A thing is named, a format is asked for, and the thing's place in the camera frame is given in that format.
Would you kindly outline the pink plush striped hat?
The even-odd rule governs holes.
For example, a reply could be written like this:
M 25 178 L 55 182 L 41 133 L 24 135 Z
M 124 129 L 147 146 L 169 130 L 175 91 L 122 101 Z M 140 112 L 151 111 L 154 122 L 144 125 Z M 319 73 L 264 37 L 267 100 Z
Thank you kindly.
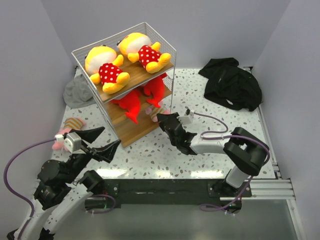
M 153 122 L 157 122 L 157 121 L 158 121 L 157 114 L 164 114 L 164 115 L 166 115 L 166 114 L 169 114 L 170 111 L 169 111 L 167 108 L 165 108 L 165 107 L 159 107 L 159 108 L 157 108 L 157 107 L 154 107 L 154 106 L 149 106 L 149 107 L 147 107 L 147 108 L 145 109 L 145 113 L 150 116 L 150 118 L 151 118 L 151 120 L 152 120 Z
M 58 135 L 63 135 L 65 133 L 69 133 L 71 130 L 81 130 L 83 126 L 86 124 L 84 120 L 82 120 L 79 117 L 69 117 L 66 118 L 64 121 L 64 125 L 60 130 L 58 131 Z M 68 152 L 68 149 L 64 147 L 63 142 L 57 142 L 54 141 L 54 144 L 52 145 L 53 150 L 65 150 Z

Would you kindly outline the red shark plush back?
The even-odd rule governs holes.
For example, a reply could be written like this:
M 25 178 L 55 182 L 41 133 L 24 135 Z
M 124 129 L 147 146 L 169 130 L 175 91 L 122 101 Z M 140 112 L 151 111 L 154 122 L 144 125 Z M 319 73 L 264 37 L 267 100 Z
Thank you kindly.
M 165 95 L 165 84 L 163 82 L 165 77 L 167 77 L 167 74 L 163 73 L 151 79 L 143 86 L 144 94 L 147 96 L 152 96 L 152 98 L 148 98 L 146 101 L 155 108 L 161 107 L 159 102 L 164 98 Z

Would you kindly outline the red shark plush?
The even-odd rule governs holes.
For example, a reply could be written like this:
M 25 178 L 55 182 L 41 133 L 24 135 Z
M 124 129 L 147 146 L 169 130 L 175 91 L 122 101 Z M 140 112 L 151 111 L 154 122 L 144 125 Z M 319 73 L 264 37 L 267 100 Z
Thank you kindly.
M 165 95 L 165 84 L 163 82 L 165 77 L 167 77 L 167 74 L 163 73 L 151 79 L 143 86 L 144 94 L 147 96 L 152 96 L 152 98 L 148 98 L 146 101 L 155 108 L 161 107 L 159 102 L 164 98 Z
M 111 102 L 126 110 L 126 117 L 137 124 L 137 117 L 141 110 L 140 95 L 139 90 L 133 89 L 125 96 L 122 96 L 119 99 L 113 99 Z

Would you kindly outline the red shark plush front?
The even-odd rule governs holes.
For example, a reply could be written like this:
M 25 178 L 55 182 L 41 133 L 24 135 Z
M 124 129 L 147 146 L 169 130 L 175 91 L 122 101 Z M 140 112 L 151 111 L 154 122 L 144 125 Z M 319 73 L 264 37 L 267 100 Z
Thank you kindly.
M 113 99 L 111 102 L 126 110 L 126 117 L 137 124 L 137 117 L 141 110 L 140 95 L 139 90 L 133 89 L 125 96 L 122 96 L 119 99 Z

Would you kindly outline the yellow plush red dotted dress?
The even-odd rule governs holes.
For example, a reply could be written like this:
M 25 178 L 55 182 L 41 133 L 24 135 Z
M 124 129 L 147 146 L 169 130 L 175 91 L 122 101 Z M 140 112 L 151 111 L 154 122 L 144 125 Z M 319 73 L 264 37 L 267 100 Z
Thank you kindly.
M 93 47 L 85 57 L 85 71 L 90 80 L 101 84 L 102 91 L 108 95 L 123 89 L 130 81 L 130 74 L 123 71 L 120 66 L 124 57 L 106 45 Z

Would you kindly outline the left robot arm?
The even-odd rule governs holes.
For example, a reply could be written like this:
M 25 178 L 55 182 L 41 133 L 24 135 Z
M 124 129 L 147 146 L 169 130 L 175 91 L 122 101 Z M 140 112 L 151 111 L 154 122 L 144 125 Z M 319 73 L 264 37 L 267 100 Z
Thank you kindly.
M 95 171 L 88 170 L 78 181 L 72 184 L 91 160 L 110 163 L 121 143 L 120 139 L 103 147 L 89 147 L 104 131 L 104 127 L 89 130 L 75 130 L 58 133 L 54 136 L 69 152 L 67 161 L 50 159 L 44 162 L 37 175 L 39 180 L 32 199 L 16 192 L 8 182 L 8 170 L 11 163 L 20 155 L 16 153 L 7 163 L 3 181 L 7 189 L 29 204 L 28 215 L 21 226 L 7 234 L 9 240 L 52 240 L 63 220 L 81 203 L 90 197 L 115 198 L 105 190 L 104 179 Z

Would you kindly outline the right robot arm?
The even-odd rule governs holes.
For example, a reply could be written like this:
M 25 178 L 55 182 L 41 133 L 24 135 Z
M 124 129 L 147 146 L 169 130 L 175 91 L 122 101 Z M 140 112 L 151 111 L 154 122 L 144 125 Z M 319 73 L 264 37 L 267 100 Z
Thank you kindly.
M 184 124 L 192 122 L 195 112 L 180 116 L 177 112 L 157 114 L 159 127 L 168 135 L 172 146 L 184 155 L 225 154 L 234 163 L 225 179 L 208 186 L 208 193 L 219 197 L 239 198 L 249 186 L 249 180 L 258 176 L 270 159 L 270 148 L 242 127 L 231 133 L 205 131 L 201 134 L 188 132 Z

